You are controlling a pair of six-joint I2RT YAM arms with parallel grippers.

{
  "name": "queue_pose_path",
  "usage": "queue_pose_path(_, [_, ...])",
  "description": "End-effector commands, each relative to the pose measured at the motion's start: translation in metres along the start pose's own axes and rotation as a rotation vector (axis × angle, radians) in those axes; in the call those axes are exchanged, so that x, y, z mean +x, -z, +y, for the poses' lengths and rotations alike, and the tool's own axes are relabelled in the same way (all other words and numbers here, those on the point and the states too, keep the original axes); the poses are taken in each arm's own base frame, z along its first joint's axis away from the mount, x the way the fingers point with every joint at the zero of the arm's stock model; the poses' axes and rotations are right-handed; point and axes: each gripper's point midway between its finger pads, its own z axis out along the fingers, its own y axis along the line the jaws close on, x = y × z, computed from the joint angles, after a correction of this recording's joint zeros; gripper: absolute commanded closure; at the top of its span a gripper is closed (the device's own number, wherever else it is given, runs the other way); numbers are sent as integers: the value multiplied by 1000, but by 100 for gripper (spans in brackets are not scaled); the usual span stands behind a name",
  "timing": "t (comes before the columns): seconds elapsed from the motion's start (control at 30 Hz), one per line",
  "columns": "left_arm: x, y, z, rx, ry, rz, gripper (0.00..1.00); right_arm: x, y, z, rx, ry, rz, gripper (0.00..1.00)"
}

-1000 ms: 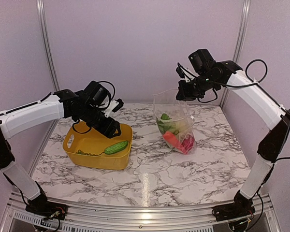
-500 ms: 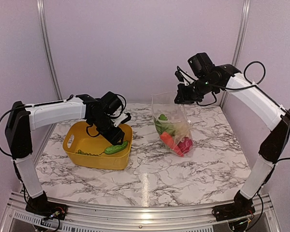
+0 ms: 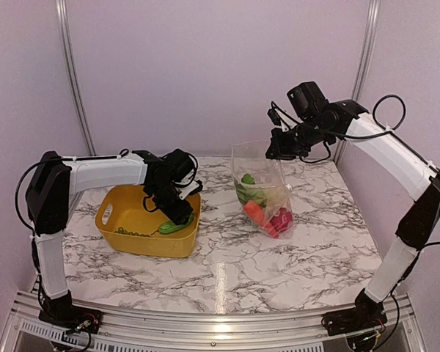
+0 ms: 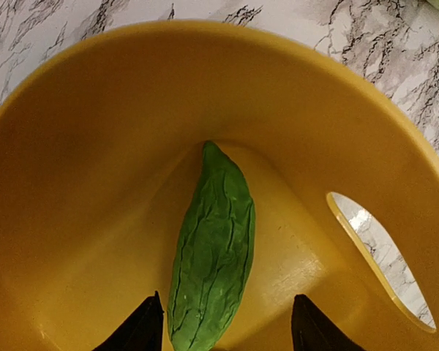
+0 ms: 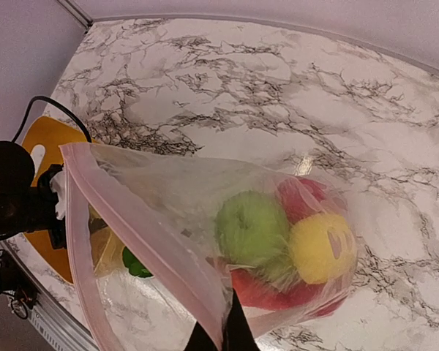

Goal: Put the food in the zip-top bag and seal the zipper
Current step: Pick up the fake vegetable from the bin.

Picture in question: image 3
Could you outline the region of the clear zip top bag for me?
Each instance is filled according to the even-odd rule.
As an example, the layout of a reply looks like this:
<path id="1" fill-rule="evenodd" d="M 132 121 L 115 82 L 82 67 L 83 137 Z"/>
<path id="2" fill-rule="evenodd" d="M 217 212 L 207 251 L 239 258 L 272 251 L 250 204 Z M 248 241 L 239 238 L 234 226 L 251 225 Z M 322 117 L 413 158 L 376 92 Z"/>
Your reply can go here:
<path id="1" fill-rule="evenodd" d="M 269 221 L 279 211 L 280 208 L 288 209 L 292 214 L 291 195 L 292 189 L 285 182 L 282 165 L 277 160 L 267 159 L 265 152 L 269 147 L 269 142 L 264 140 L 256 140 L 233 144 L 231 146 L 231 172 L 232 179 L 240 180 L 244 174 L 249 173 L 255 179 L 254 187 L 262 188 L 267 196 L 267 205 L 262 208 L 267 225 L 265 228 L 257 226 L 247 215 L 252 226 L 258 231 L 272 238 L 269 231 L 271 230 Z M 288 231 L 280 233 L 278 238 L 290 238 L 294 229 L 293 224 Z"/>

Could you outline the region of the yellow plastic basket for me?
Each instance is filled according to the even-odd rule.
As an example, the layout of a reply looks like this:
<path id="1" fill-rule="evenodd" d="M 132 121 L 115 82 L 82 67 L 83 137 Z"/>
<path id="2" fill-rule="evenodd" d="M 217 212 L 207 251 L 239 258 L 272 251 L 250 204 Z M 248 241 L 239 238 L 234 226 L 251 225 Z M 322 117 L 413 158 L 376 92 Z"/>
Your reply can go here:
<path id="1" fill-rule="evenodd" d="M 120 252 L 151 257 L 184 258 L 191 255 L 199 228 L 201 196 L 195 194 L 187 198 L 195 215 L 191 225 L 170 235 L 162 235 L 158 231 L 159 226 L 169 220 L 159 210 L 148 213 L 142 206 L 145 196 L 141 186 L 116 186 L 105 196 L 98 209 L 95 226 L 110 247 Z M 147 234 L 154 232 L 154 236 L 145 238 L 117 234 L 118 227 Z"/>

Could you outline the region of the green toy leafy vegetable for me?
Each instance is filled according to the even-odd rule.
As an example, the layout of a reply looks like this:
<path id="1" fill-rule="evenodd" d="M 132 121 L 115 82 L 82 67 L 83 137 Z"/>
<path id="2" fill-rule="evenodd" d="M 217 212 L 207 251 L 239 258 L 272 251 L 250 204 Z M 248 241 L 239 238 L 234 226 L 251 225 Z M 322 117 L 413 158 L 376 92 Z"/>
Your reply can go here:
<path id="1" fill-rule="evenodd" d="M 254 187 L 255 179 L 246 173 L 240 180 L 234 179 L 235 193 L 238 201 L 242 205 L 246 205 L 249 201 L 253 201 L 261 208 L 267 205 L 267 196 L 262 188 Z"/>

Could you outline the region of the orange toy carrot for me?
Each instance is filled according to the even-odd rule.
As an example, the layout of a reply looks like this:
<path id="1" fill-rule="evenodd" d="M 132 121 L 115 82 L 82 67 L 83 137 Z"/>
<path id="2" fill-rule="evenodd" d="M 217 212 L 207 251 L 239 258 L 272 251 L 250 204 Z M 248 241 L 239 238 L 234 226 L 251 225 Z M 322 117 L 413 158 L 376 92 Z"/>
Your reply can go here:
<path id="1" fill-rule="evenodd" d="M 265 228 L 268 221 L 262 208 L 253 200 L 249 200 L 244 206 L 243 210 L 246 215 L 259 227 Z"/>

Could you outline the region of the red toy peach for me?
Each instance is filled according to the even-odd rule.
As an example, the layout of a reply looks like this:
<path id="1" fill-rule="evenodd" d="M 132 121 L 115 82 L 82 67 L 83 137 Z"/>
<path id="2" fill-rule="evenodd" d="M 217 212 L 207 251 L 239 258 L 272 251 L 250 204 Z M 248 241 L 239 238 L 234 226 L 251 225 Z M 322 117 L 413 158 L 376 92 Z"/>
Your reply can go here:
<path id="1" fill-rule="evenodd" d="M 272 238 L 278 238 L 280 233 L 286 232 L 293 224 L 293 214 L 286 208 L 280 208 L 279 211 L 269 221 Z"/>

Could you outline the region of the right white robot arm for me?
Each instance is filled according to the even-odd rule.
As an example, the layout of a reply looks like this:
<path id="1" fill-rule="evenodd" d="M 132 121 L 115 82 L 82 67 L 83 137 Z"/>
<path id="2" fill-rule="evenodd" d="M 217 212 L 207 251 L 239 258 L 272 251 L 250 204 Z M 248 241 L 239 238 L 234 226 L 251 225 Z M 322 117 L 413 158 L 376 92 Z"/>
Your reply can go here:
<path id="1" fill-rule="evenodd" d="M 353 100 L 330 103 L 298 103 L 298 119 L 275 103 L 268 116 L 271 131 L 268 159 L 304 159 L 313 146 L 344 139 L 385 169 L 407 191 L 413 204 L 400 220 L 396 239 L 382 264 L 356 299 L 348 321 L 363 329 L 377 316 L 381 303 L 402 281 L 419 253 L 430 246 L 432 232 L 440 218 L 440 169 L 418 155 L 391 128 L 377 123 L 366 108 Z"/>

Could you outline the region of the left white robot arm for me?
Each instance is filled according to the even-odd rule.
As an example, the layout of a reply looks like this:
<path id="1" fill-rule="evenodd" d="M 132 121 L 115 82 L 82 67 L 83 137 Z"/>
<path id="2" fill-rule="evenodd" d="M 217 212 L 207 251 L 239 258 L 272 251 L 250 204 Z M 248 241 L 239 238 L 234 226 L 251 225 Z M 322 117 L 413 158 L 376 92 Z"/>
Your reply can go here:
<path id="1" fill-rule="evenodd" d="M 78 310 L 62 297 L 69 290 L 65 278 L 62 242 L 71 217 L 70 197 L 109 186 L 142 186 L 147 198 L 176 225 L 185 224 L 193 209 L 187 197 L 202 190 L 196 179 L 198 163 L 176 149 L 158 157 L 147 150 L 122 150 L 116 155 L 64 157 L 46 152 L 25 175 L 32 178 L 25 192 L 28 218 L 23 224 L 34 236 L 37 272 L 48 312 L 62 326 L 78 320 Z"/>

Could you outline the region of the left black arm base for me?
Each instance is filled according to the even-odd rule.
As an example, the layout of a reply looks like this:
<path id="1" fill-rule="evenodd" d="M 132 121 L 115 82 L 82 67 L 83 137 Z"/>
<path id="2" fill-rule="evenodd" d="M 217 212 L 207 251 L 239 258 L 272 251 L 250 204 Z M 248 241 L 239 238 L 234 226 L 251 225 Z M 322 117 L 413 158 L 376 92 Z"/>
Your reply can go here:
<path id="1" fill-rule="evenodd" d="M 70 334 L 80 330 L 90 334 L 98 333 L 103 313 L 97 309 L 74 305 L 69 290 L 62 297 L 49 298 L 44 289 L 39 287 L 37 297 L 40 304 L 39 320 L 66 328 Z"/>

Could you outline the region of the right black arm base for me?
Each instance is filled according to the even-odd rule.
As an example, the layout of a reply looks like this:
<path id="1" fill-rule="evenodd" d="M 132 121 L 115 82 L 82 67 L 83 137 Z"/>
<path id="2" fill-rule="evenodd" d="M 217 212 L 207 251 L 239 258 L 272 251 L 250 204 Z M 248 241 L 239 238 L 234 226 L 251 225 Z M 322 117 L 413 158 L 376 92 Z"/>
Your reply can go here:
<path id="1" fill-rule="evenodd" d="M 356 297 L 353 308 L 327 312 L 321 319 L 329 336 L 382 326 L 386 322 L 383 303 L 372 300 L 365 289 Z"/>

